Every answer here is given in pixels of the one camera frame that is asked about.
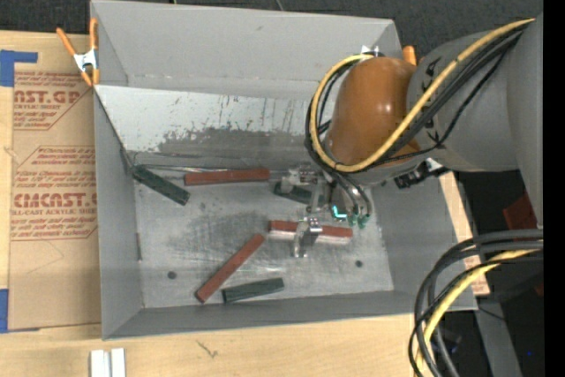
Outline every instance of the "cardboard sheet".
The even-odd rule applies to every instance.
[[[86,36],[70,38],[87,50]],[[8,329],[98,322],[93,91],[55,34],[2,32],[0,49],[38,53],[37,64],[15,65],[3,150],[12,161]]]

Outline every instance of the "yellow cable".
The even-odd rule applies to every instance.
[[[513,29],[518,28],[518,27],[520,27],[524,24],[532,22],[533,20],[534,19],[526,19],[526,20],[520,20],[520,21],[517,21],[517,22],[513,22],[511,24],[507,24],[506,26],[502,26],[500,28],[497,28],[496,30],[493,30],[489,34],[486,34],[485,36],[483,36],[479,40],[473,42],[471,46],[469,46],[467,49],[465,49],[463,52],[461,52],[455,60],[453,60],[451,63],[449,63],[448,66],[433,81],[433,83],[430,85],[430,87],[427,88],[427,90],[422,94],[422,97],[420,97],[418,102],[416,102],[414,107],[412,107],[412,109],[408,113],[408,115],[406,115],[404,120],[398,125],[396,130],[390,135],[390,137],[388,137],[387,141],[385,141],[380,146],[379,149],[377,149],[374,153],[372,153],[369,157],[364,159],[362,162],[354,163],[352,165],[345,165],[343,163],[336,162],[329,155],[326,154],[326,152],[324,151],[324,149],[323,149],[323,147],[320,143],[320,139],[318,137],[318,130],[317,130],[318,125],[316,124],[316,112],[318,111],[318,104],[320,102],[321,94],[322,94],[324,88],[326,87],[328,80],[334,74],[334,72],[336,72],[337,70],[342,68],[345,64],[348,64],[352,61],[365,60],[366,58],[371,58],[372,56],[356,55],[356,56],[346,58],[345,60],[342,60],[340,63],[336,64],[331,70],[329,70],[329,72],[326,73],[324,78],[321,80],[320,85],[318,86],[318,89],[316,90],[316,93],[314,94],[314,97],[312,99],[312,109],[311,109],[311,112],[310,112],[309,129],[310,129],[310,135],[312,136],[313,148],[314,148],[316,154],[318,154],[320,159],[324,163],[326,163],[326,165],[329,165],[330,167],[332,167],[333,169],[335,169],[337,171],[341,171],[343,173],[352,173],[352,172],[355,172],[355,171],[364,170],[366,167],[368,167],[372,163],[375,163],[380,157],[382,157],[395,144],[396,140],[401,136],[401,134],[406,129],[408,129],[408,126],[410,125],[411,121],[416,117],[416,115],[426,105],[426,102],[428,102],[430,100],[430,98],[432,97],[432,95],[437,91],[437,89],[440,87],[441,83],[448,77],[448,75],[464,59],[469,57],[473,52],[475,52],[481,46],[484,46],[485,44],[489,43],[490,41],[494,40],[495,38],[498,38],[499,36],[505,34],[506,32],[509,32],[510,30],[513,30]]]
[[[536,252],[538,250],[515,250],[511,252],[504,252],[499,253],[491,260],[513,260],[524,256],[529,253]],[[480,278],[485,273],[489,272],[490,270],[497,268],[500,266],[500,262],[495,262],[490,266],[484,266],[483,268],[476,268],[472,272],[470,272],[461,282],[459,282],[456,286],[454,286],[443,299],[443,301],[438,305],[438,307],[433,312],[430,320],[426,323],[426,329],[424,330],[424,338],[426,340],[426,347],[430,347],[430,339],[432,338],[432,334],[434,330],[437,328],[438,324],[440,323],[441,318],[445,314],[445,312],[449,309],[449,307],[453,304],[453,302],[458,298],[464,290],[466,290],[470,284],[472,284],[475,280]],[[418,363],[418,368],[422,369],[422,352],[418,351],[418,355],[416,357],[416,361]]]

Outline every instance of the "green led light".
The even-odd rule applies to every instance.
[[[347,219],[347,214],[340,214],[339,211],[337,210],[336,205],[332,206],[332,215],[336,219],[340,219],[340,220],[346,220]]]

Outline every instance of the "blue tape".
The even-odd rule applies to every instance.
[[[0,333],[8,331],[8,290],[0,289]]]
[[[14,64],[37,63],[37,52],[0,50],[0,87],[14,86]]]

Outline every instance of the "red object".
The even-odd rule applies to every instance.
[[[502,209],[502,213],[509,230],[536,230],[538,228],[538,221],[527,193],[510,206]],[[538,284],[534,289],[540,297],[544,296],[543,283]]]
[[[285,222],[284,220],[271,220],[268,223],[269,232],[297,232],[297,222]],[[321,236],[331,238],[351,239],[353,230],[351,228],[342,228],[340,226],[321,225]]]
[[[185,174],[185,185],[208,185],[268,181],[269,169],[200,171]]]
[[[205,303],[212,294],[220,289],[220,286],[255,253],[263,242],[265,242],[265,238],[261,234],[255,234],[249,239],[239,252],[234,254],[212,278],[197,290],[196,298],[200,303]]]

